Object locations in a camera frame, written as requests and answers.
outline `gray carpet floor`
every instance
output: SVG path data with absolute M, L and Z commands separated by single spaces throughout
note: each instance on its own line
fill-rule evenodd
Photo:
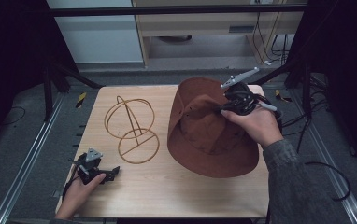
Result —
M 232 45 L 226 45 L 220 49 L 212 48 L 222 38 L 228 38 L 224 40 L 231 41 Z M 187 43 L 169 43 L 156 39 L 153 45 L 154 48 L 151 48 L 150 52 L 150 64 L 147 68 L 126 70 L 120 68 L 117 71 L 97 73 L 82 71 L 82 75 L 107 86 L 164 85 L 179 84 L 188 77 L 212 77 L 225 81 L 229 76 L 248 71 L 254 66 L 261 67 L 260 73 L 246 80 L 251 82 L 268 74 L 280 63 L 276 61 L 270 66 L 260 66 L 252 57 L 247 41 L 237 36 L 214 38 L 194 36 L 193 40 Z M 196 53 L 192 51 L 193 45 L 196 45 Z M 295 97 L 293 94 L 300 92 L 301 88 L 286 90 L 282 86 L 284 78 L 283 74 L 266 83 L 264 92 L 265 96 L 283 111 L 283 121 L 287 121 L 300 116 L 301 111 L 295 102 L 277 99 L 276 90 L 280 90 L 283 97 L 292 99 Z M 69 93 L 58 93 L 57 90 L 53 90 L 54 99 L 63 97 L 62 108 L 10 213 L 9 220 L 12 223 L 15 221 L 43 223 L 54 215 L 58 203 L 56 194 L 64 187 L 71 165 L 68 159 L 73 158 L 76 153 L 80 135 L 84 131 L 84 125 L 87 123 L 98 93 L 98 90 L 91 89 L 75 79 L 68 78 L 68 80 L 71 84 Z M 83 92 L 87 92 L 85 101 L 81 108 L 75 108 L 79 95 Z M 315 95 L 314 103 L 323 99 L 323 95 Z M 45 115 L 43 86 L 38 85 L 21 92 L 16 96 L 13 105 L 6 119 L 6 123 L 9 124 L 2 125 L 0 129 L 0 204 L 43 125 Z M 350 180 L 351 196 L 357 202 L 357 158 L 350 155 L 349 143 L 337 124 L 335 116 L 328 111 L 328 106 L 328 104 L 321 104 L 315 108 L 311 122 L 335 161 L 336 168 Z M 295 147 L 299 143 L 300 134 L 291 133 L 301 131 L 304 124 L 305 120 L 301 119 L 283 130 L 286 138 Z M 309 129 L 305 131 L 300 148 L 302 160 L 319 161 L 321 159 Z M 332 197 L 340 196 L 336 194 L 336 189 L 325 168 L 309 166 L 308 170 Z M 343 203 L 336 203 L 336 210 L 341 216 L 348 216 Z M 101 223 L 103 220 L 82 219 L 82 221 Z M 114 219 L 108 218 L 105 222 L 114 222 Z M 356 222 L 348 218 L 348 223 Z

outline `wooden table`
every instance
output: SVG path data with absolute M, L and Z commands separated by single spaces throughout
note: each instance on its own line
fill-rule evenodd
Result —
M 168 85 L 104 87 L 99 91 L 75 160 L 92 147 L 103 153 L 100 169 L 111 170 L 120 166 L 121 171 L 113 182 L 107 182 L 96 189 L 88 202 L 79 210 L 79 216 L 266 216 L 269 200 L 268 172 L 260 147 L 258 166 L 249 174 L 234 178 L 210 178 L 198 175 L 182 167 L 172 158 L 166 146 L 166 139 L 176 90 L 176 85 Z M 250 86 L 250 90 L 263 93 L 259 86 Z M 155 113 L 155 121 L 150 129 L 157 134 L 160 141 L 160 148 L 150 161 L 132 164 L 123 160 L 117 149 L 120 139 L 107 132 L 104 125 L 105 116 L 117 103 L 117 96 L 124 100 L 141 98 L 150 102 Z M 129 103 L 129 106 L 141 126 L 150 124 L 152 113 L 149 108 L 140 103 Z M 110 121 L 111 132 L 123 135 L 131 130 L 128 120 L 124 107 L 117 110 Z M 153 145 L 155 148 L 155 139 L 149 140 L 148 145 Z M 135 149 L 131 153 L 133 155 L 130 160 L 143 160 L 142 157 L 148 157 L 147 153 L 150 152 Z

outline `brown hat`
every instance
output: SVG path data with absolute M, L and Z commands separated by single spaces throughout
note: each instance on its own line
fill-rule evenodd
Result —
M 217 80 L 193 77 L 178 85 L 167 147 L 187 169 L 216 178 L 245 175 L 258 163 L 258 146 L 218 106 L 227 103 Z

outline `wall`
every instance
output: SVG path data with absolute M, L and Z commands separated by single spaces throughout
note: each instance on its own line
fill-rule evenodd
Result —
M 132 6 L 130 0 L 48 0 L 48 4 L 50 8 Z M 64 17 L 56 21 L 79 67 L 143 63 L 134 16 Z

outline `floor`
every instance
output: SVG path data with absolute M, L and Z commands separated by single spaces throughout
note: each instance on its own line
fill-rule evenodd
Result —
M 261 71 L 250 77 L 251 82 L 268 74 L 284 63 L 278 49 L 282 48 L 282 36 L 278 37 L 271 59 L 277 59 L 272 64 L 258 64 L 250 50 L 245 36 L 193 36 L 189 41 L 182 37 L 152 39 L 150 63 L 147 67 L 117 69 L 115 71 L 95 73 L 82 71 L 85 77 L 106 85 L 153 85 L 179 84 L 187 77 L 213 77 L 225 81 L 231 75 L 260 67 Z M 321 81 L 323 75 L 314 74 Z M 265 95 L 274 105 L 282 108 L 285 120 L 301 115 L 300 90 L 286 90 L 282 85 L 285 74 L 272 79 L 263 85 Z M 75 79 L 68 79 L 71 90 L 68 94 L 53 91 L 54 102 L 59 108 L 55 121 L 50 127 L 43 122 L 44 98 L 43 87 L 35 86 L 21 92 L 15 98 L 14 107 L 7 116 L 5 125 L 0 130 L 0 208 L 6 209 L 7 220 L 11 223 L 48 223 L 53 217 L 58 196 L 65 183 L 70 162 L 80 143 L 84 125 L 89 117 L 97 90 L 93 90 Z M 87 92 L 81 109 L 75 108 L 79 95 Z M 316 94 L 314 103 L 322 101 L 323 96 Z M 294 145 L 299 144 L 299 134 L 292 134 L 304 128 L 305 121 L 301 119 L 293 126 L 284 129 L 284 133 Z M 37 139 L 41 131 L 46 132 L 45 139 Z M 29 152 L 38 148 L 32 154 L 36 159 L 29 163 L 29 169 L 21 168 L 28 161 Z M 357 158 L 350 155 L 349 144 L 345 135 L 337 125 L 334 115 L 329 113 L 325 102 L 314 109 L 311 125 L 307 128 L 301 152 L 304 161 L 322 160 L 333 164 L 351 183 L 350 197 L 337 204 L 342 216 L 348 216 L 348 223 L 357 223 Z M 342 178 L 318 167 L 309 167 L 309 172 L 331 193 L 332 197 L 342 196 L 346 185 Z M 25 181 L 13 186 L 18 173 L 24 174 Z M 10 193 L 9 189 L 18 189 L 12 196 L 13 207 L 1 207 L 4 199 Z M 114 223 L 114 218 L 81 219 L 92 223 Z

